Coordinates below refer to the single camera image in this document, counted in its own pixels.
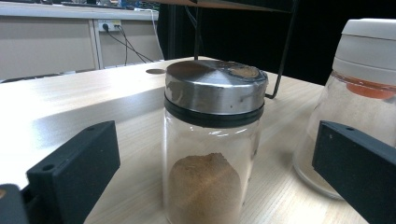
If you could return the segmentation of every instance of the white lid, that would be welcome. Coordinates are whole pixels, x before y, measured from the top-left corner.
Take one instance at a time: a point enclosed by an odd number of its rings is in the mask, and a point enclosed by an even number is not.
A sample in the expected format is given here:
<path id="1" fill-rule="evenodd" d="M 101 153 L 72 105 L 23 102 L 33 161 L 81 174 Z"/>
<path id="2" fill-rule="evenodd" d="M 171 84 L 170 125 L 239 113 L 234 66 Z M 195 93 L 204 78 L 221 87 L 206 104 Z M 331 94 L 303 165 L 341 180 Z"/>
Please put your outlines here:
<path id="1" fill-rule="evenodd" d="M 342 34 L 334 71 L 396 86 L 396 20 L 349 20 Z"/>

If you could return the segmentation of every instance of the black background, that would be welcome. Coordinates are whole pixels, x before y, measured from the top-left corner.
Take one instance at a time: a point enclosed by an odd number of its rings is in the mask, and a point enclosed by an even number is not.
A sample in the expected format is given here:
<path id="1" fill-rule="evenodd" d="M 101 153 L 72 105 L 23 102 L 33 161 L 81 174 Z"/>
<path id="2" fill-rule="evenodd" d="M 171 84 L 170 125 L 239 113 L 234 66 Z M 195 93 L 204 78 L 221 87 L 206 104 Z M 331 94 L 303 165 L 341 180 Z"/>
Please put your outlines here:
<path id="1" fill-rule="evenodd" d="M 189 7 L 193 15 L 195 8 Z M 194 53 L 194 28 L 184 7 L 177 7 L 175 55 Z M 200 55 L 256 66 L 277 73 L 290 13 L 203 8 Z M 395 0 L 300 0 L 284 75 L 324 85 L 341 32 L 350 19 L 396 19 Z M 169 6 L 161 5 L 158 33 L 168 56 Z"/>

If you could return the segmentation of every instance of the stainless steel lid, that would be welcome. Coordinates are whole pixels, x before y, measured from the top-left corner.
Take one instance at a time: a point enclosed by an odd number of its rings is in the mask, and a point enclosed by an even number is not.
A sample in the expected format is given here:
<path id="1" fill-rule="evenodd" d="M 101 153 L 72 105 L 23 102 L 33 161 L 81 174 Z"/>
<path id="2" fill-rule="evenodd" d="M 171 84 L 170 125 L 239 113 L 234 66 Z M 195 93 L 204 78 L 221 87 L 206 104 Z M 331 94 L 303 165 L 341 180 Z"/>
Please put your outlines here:
<path id="1" fill-rule="evenodd" d="M 244 114 L 262 108 L 268 77 L 256 67 L 223 61 L 186 61 L 166 69 L 165 97 L 190 111 Z"/>

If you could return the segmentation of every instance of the plastic container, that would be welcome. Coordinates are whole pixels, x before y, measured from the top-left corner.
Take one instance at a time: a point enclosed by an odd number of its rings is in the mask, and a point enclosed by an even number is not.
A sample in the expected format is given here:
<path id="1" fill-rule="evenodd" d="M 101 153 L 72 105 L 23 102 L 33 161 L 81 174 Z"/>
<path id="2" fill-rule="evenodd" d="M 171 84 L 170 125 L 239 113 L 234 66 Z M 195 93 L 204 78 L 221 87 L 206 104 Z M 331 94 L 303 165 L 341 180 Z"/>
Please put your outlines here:
<path id="1" fill-rule="evenodd" d="M 239 63 L 168 66 L 163 198 L 170 223 L 238 223 L 267 82 L 264 72 Z"/>
<path id="2" fill-rule="evenodd" d="M 396 21 L 348 21 L 332 69 L 294 152 L 293 166 L 311 187 L 342 199 L 312 167 L 319 122 L 343 123 L 395 147 Z"/>

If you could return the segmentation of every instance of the spice jar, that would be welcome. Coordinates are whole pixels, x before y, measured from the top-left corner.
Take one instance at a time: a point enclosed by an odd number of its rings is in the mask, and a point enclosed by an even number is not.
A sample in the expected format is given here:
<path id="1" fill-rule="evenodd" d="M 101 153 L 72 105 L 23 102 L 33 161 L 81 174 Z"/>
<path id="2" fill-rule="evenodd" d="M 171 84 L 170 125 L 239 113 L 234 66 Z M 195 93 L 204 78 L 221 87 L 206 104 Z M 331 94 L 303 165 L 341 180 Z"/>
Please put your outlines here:
<path id="1" fill-rule="evenodd" d="M 343 123 L 396 146 L 396 20 L 348 21 L 332 69 L 293 166 L 311 187 L 342 199 L 312 166 L 319 122 Z"/>
<path id="2" fill-rule="evenodd" d="M 260 140 L 267 75 L 222 61 L 166 69 L 163 198 L 173 224 L 239 220 Z"/>

